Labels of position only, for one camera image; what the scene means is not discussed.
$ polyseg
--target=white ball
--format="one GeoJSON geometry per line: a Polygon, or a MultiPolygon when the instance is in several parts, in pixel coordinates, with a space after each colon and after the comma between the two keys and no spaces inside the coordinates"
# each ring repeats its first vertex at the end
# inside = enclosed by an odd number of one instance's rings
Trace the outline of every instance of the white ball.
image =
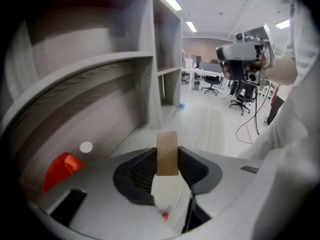
{"type": "Polygon", "coordinates": [[[89,152],[92,151],[93,148],[94,148],[94,146],[93,146],[92,143],[89,142],[89,141],[85,141],[85,142],[82,142],[82,143],[80,144],[80,151],[81,151],[82,153],[89,153],[89,152]]]}

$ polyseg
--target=desk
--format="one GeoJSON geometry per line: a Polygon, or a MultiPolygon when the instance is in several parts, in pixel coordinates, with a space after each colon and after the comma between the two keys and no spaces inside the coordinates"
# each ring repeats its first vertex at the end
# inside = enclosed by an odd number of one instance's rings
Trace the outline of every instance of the desk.
{"type": "Polygon", "coordinates": [[[229,80],[225,79],[225,75],[220,72],[212,72],[212,71],[207,71],[207,70],[200,70],[198,68],[182,68],[181,71],[187,72],[190,74],[190,80],[189,80],[189,92],[191,92],[193,84],[194,84],[194,77],[195,73],[198,75],[202,76],[211,76],[211,77],[221,77],[221,84],[220,84],[220,89],[225,90],[228,86],[229,80]]]}

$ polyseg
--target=floor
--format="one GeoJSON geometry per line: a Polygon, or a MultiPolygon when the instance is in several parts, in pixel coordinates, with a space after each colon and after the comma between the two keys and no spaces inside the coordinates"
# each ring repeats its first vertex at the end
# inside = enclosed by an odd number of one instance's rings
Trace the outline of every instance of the floor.
{"type": "MultiPolygon", "coordinates": [[[[229,108],[232,98],[228,96],[229,89],[215,96],[209,92],[204,94],[202,90],[188,91],[188,84],[181,86],[181,102],[184,108],[163,106],[162,115],[164,127],[160,131],[176,131],[178,145],[197,148],[211,153],[237,157],[245,150],[258,135],[255,131],[253,120],[244,125],[237,137],[248,143],[239,141],[235,134],[237,129],[248,121],[255,112],[255,104],[251,104],[251,113],[245,112],[241,116],[239,107],[229,108]]],[[[265,97],[259,96],[257,107],[260,108],[265,97]]],[[[258,131],[263,133],[267,126],[263,123],[270,111],[270,100],[257,114],[258,131]]],[[[159,130],[149,128],[147,125],[137,128],[119,145],[111,157],[138,149],[155,147],[157,145],[157,133],[159,130]]],[[[161,213],[168,213],[168,223],[181,232],[190,200],[190,190],[179,176],[155,176],[152,183],[151,194],[155,204],[161,213]]]]}

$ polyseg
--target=trash can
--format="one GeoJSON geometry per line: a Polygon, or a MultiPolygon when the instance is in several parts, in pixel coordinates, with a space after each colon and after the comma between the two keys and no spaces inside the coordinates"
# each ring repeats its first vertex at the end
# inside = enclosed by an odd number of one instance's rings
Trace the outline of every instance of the trash can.
{"type": "Polygon", "coordinates": [[[196,90],[196,91],[199,91],[199,86],[200,86],[200,82],[199,81],[195,81],[193,89],[196,90]]]}

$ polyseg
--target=white ceiling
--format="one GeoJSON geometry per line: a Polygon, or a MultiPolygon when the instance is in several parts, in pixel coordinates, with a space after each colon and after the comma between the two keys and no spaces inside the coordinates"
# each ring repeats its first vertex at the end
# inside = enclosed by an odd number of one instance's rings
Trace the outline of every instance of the white ceiling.
{"type": "Polygon", "coordinates": [[[275,47],[281,51],[285,48],[289,28],[278,29],[275,25],[289,17],[289,2],[292,0],[285,1],[177,0],[182,7],[182,11],[179,12],[182,19],[192,21],[197,30],[197,33],[192,33],[185,23],[182,27],[184,37],[233,40],[235,33],[267,23],[275,47]]]}

